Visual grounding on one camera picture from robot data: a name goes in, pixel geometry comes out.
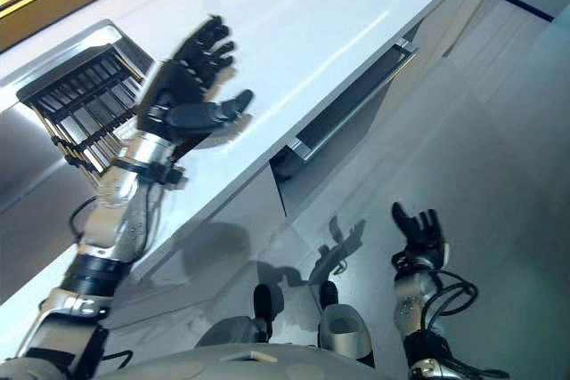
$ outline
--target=robotic hand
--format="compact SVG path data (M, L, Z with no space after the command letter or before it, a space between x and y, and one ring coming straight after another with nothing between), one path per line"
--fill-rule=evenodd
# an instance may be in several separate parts
M416 217L408 217L396 202L392 206L392 217L406 237L406 247L392 257L392 265L397 272L394 321L403 339L410 367L409 378L509 378L504 371L479 369L456 360L444 338L439 317L466 310L477 298L478 291L474 284L442 270L448 261L449 245L445 242L436 211L430 209L427 213L419 213L418 221ZM444 287L439 275L456 279L456 282ZM448 310L462 295L467 296L465 303ZM445 301L433 310L434 303L444 296L447 296Z
M224 43L229 29L211 17L162 63L142 89L137 131L100 181L97 207L85 225L75 261L40 313L3 378L88 378L101 359L108 316L120 280L149 243L155 184L179 185L183 171L171 158L175 145L236 122L253 93L204 102L218 75L232 64Z

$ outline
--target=kitchen counter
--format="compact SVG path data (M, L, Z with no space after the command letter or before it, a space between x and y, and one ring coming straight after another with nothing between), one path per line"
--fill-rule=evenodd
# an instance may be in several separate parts
M251 89L256 98L249 117L181 159L189 181L164 197L152 246L134 267L140 275L167 253L182 225L214 213L440 1L98 0L1 54L0 78L104 18L157 60L209 13L222 15L232 28L236 67L215 99ZM71 247L0 308L0 356L12 356L38 301L59 284L74 255Z

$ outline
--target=wire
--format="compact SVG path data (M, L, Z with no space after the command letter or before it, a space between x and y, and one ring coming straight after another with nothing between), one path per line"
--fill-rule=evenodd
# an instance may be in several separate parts
M131 350L127 349L125 351L105 355L101 358L101 360L114 360L116 358L122 358L123 356L126 356L126 358L121 362L121 365L119 365L117 368L117 369L123 369L124 367L126 367L126 365L130 362L130 360L134 356L134 352Z
M429 300L427 300L426 304L422 308L421 320L420 320L421 329L429 332L429 331L431 331L431 329L432 329L434 323L436 322L437 318L439 318L440 316L451 316L451 315L455 315L456 313L460 313L462 311L465 311L477 299L477 297L479 295L479 290L477 289L475 284L472 284L471 282L466 281L461 276L456 275L455 273L451 273L450 271L428 270L428 271L424 271L424 272L434 273L435 275L441 274L441 275L445 275L445 276L448 276L450 278L454 278L454 279L458 280L458 282L451 284L447 287L443 287L438 292L436 292L434 295L432 295L432 297L429 298ZM455 293L454 295L449 297L444 303L442 303L439 306L439 308L436 310L434 315L429 320L429 324L426 327L426 317L428 316L428 311L431 308L431 306L438 299L440 299L444 295L451 293L451 291L453 291L455 289L459 289L460 291L458 291L457 293ZM453 301L455 301L457 298L459 298L461 295L464 295L464 294L469 295L469 299L464 304L462 304L461 306L458 306L457 308L452 309L450 311L445 310Z
M73 239L75 240L75 242L77 244L79 243L79 240L81 240L81 238L83 237L84 232L77 230L77 227L75 226L75 217L77 217L81 211L83 211L88 205L92 204L96 199L97 199L96 196L90 197L88 200L86 200L80 206L75 208L75 210L69 216L68 226L69 226L69 229L71 230L71 233L73 234Z
M421 319L420 319L421 329L424 332L428 333L431 332L435 322L440 316L451 316L455 315L456 313L465 311L471 304L473 304L473 302L479 296L479 290L477 289L475 284L466 281L464 278L462 278L459 275L456 275L455 273L451 273L450 271L442 271L442 270L427 270L422 272L432 273L435 275L444 275L457 280L457 282L448 285L447 287L442 287L438 292L436 292L427 300L426 304L421 310ZM431 306L437 300L441 299L442 297L450 293L453 294L447 297L447 299L437 307L436 311L431 316L426 326L426 317L428 316L428 311L431 308ZM450 304L455 302L462 295L468 296L468 300L465 303L459 305L455 309L446 310L450 306ZM510 378L509 373L506 373L505 371L501 371L499 369L479 369L476 367L472 367L464 362L461 362L460 360L453 358L453 356L451 355L449 356L442 355L438 359L446 367L453 369L467 376L468 378L480 378L480 377Z

